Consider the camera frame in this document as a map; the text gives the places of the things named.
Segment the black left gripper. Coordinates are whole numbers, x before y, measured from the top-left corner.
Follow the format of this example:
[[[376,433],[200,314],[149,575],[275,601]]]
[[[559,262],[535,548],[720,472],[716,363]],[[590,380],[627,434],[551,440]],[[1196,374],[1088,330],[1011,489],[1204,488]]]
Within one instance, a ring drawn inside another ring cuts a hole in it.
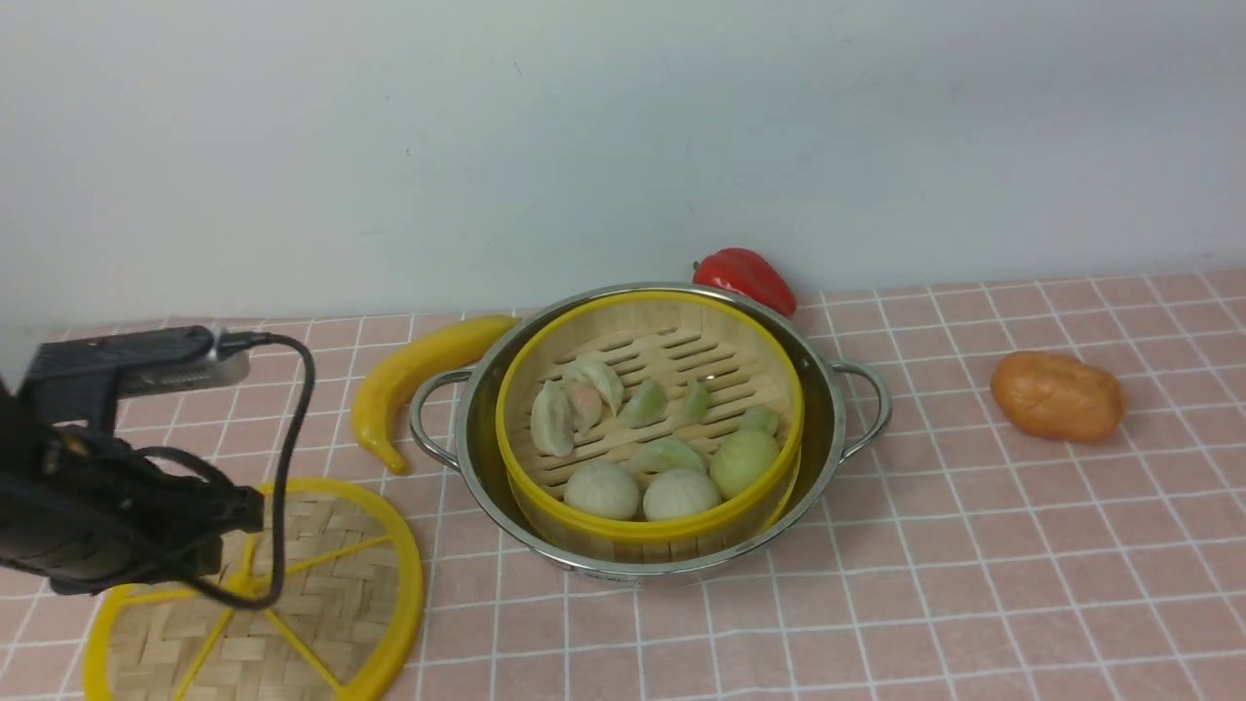
[[[115,433],[115,381],[2,391],[1,560],[59,595],[221,572],[224,537],[265,527],[264,497],[184,449]]]

